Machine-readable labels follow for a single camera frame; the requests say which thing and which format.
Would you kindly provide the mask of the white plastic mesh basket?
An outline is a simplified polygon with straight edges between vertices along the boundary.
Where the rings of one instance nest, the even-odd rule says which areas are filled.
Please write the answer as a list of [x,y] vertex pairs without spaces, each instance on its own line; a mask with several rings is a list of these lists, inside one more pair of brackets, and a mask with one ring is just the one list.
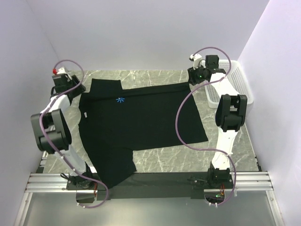
[[[254,101],[252,92],[246,79],[246,75],[238,61],[231,60],[231,70],[227,78],[233,88],[241,95],[247,96],[247,104],[251,105]],[[220,98],[213,84],[205,86],[207,102],[210,108],[217,108]]]

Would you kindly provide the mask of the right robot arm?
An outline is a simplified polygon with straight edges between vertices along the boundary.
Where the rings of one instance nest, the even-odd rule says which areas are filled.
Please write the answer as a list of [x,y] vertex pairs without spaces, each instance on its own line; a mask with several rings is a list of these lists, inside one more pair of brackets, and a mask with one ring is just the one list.
[[212,188],[217,188],[222,183],[231,182],[230,157],[234,140],[246,118],[247,96],[239,94],[230,83],[224,69],[219,67],[219,57],[208,55],[202,65],[202,56],[190,56],[193,66],[188,69],[189,83],[191,85],[208,81],[220,98],[215,123],[218,127],[218,140],[216,148],[224,151],[215,152],[208,169],[206,182]]

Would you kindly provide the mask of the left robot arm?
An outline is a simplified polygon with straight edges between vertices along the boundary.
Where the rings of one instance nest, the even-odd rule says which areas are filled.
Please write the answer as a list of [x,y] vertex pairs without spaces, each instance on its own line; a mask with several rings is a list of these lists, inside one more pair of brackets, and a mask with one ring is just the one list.
[[66,72],[57,73],[52,79],[55,85],[51,89],[49,104],[43,111],[31,116],[36,144],[40,151],[54,155],[67,168],[69,176],[62,174],[63,178],[83,189],[89,189],[94,183],[93,174],[71,145],[71,132],[63,115],[72,100],[86,88],[83,85],[77,87],[79,79]]

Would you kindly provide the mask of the black t-shirt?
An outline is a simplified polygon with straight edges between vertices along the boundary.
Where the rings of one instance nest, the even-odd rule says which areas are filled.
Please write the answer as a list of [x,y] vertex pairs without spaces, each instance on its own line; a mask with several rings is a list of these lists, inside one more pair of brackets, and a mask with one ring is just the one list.
[[134,151],[208,140],[187,82],[123,89],[119,80],[92,79],[79,110],[83,147],[108,188],[136,171]]

